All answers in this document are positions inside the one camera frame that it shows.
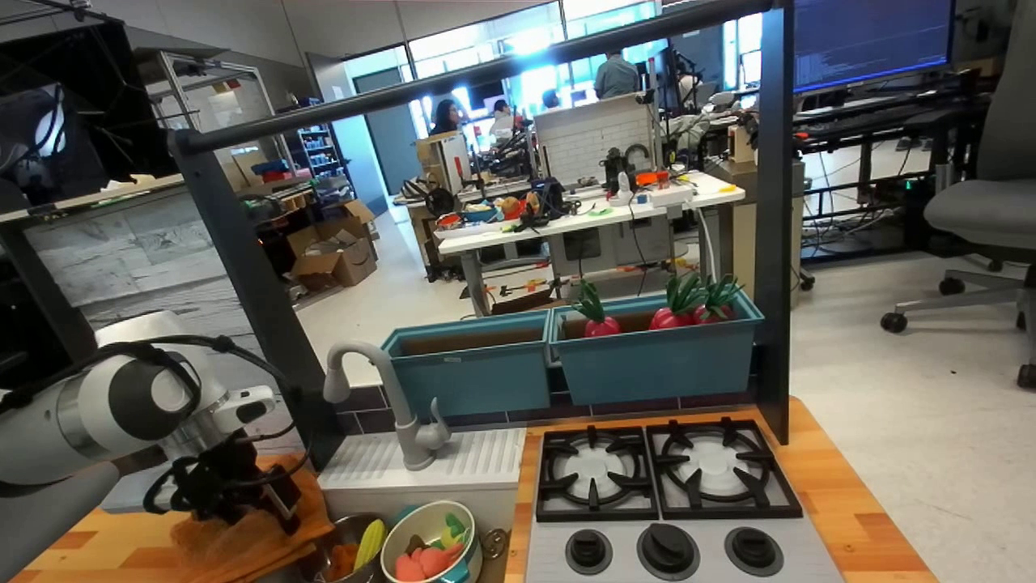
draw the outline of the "storage bin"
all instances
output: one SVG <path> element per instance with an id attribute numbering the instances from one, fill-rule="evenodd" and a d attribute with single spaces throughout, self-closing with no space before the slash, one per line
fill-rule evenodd
<path id="1" fill-rule="evenodd" d="M 746 392 L 755 330 L 763 314 L 744 290 L 735 317 L 675 330 L 646 330 L 664 294 L 605 301 L 617 336 L 581 336 L 581 314 L 559 309 L 548 324 L 551 361 L 559 362 L 574 405 L 650 402 Z"/>
<path id="2" fill-rule="evenodd" d="M 382 342 L 413 416 L 501 416 L 548 409 L 542 317 L 509 314 L 429 326 L 399 326 Z"/>

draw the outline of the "door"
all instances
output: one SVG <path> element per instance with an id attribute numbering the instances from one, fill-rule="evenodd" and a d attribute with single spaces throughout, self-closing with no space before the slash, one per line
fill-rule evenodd
<path id="1" fill-rule="evenodd" d="M 368 91 L 400 84 L 400 76 L 399 67 L 384 67 L 376 76 L 351 78 L 351 84 L 355 84 L 355 93 L 368 93 Z M 384 187 L 388 193 L 399 193 L 406 178 L 422 176 L 422 161 L 413 153 L 418 132 L 413 132 L 412 108 L 399 103 L 384 109 L 368 109 L 367 125 L 378 153 Z"/>

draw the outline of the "faucet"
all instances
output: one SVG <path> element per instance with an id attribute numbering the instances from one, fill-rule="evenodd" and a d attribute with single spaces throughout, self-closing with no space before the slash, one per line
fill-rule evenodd
<path id="1" fill-rule="evenodd" d="M 347 379 L 347 370 L 343 370 L 343 355 L 347 353 L 367 355 L 382 374 L 382 384 L 384 384 L 388 409 L 391 409 L 391 419 L 395 419 L 395 438 L 399 438 L 405 466 L 412 474 L 418 474 L 418 469 L 429 466 L 438 456 L 442 456 L 447 446 L 450 446 L 450 426 L 440 419 L 440 402 L 429 397 L 433 425 L 422 426 L 422 421 L 413 419 L 413 410 L 406 405 L 406 396 L 400 396 L 400 384 L 399 384 L 399 377 L 391 370 L 388 353 L 378 351 L 378 346 L 368 346 L 368 342 L 334 342 L 328 351 L 323 402 L 343 405 L 349 397 L 349 392 L 351 392 L 351 384 Z"/>

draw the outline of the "stove burner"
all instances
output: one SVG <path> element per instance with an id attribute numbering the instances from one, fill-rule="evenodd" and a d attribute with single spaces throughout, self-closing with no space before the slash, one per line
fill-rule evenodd
<path id="1" fill-rule="evenodd" d="M 587 426 L 542 438 L 541 520 L 653 516 L 653 482 L 641 426 Z"/>
<path id="2" fill-rule="evenodd" d="M 772 452 L 750 421 L 650 426 L 650 456 L 667 518 L 804 516 Z"/>
<path id="3" fill-rule="evenodd" d="M 780 545 L 756 528 L 735 528 L 726 533 L 726 555 L 750 577 L 772 577 L 782 568 Z"/>
<path id="4" fill-rule="evenodd" d="M 641 530 L 639 558 L 658 580 L 687 580 L 700 569 L 700 545 L 673 524 Z"/>
<path id="5" fill-rule="evenodd" d="M 577 530 L 571 545 L 564 546 L 564 558 L 571 568 L 581 577 L 598 577 L 612 565 L 612 545 L 598 530 Z"/>

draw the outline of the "cardboard box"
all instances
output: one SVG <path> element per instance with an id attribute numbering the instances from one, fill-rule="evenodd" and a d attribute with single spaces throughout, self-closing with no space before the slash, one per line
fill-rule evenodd
<path id="1" fill-rule="evenodd" d="M 339 217 L 293 230 L 288 236 L 293 252 L 290 276 L 307 288 L 349 288 L 372 276 L 378 266 L 368 233 L 372 219 L 360 200 L 349 200 Z"/>

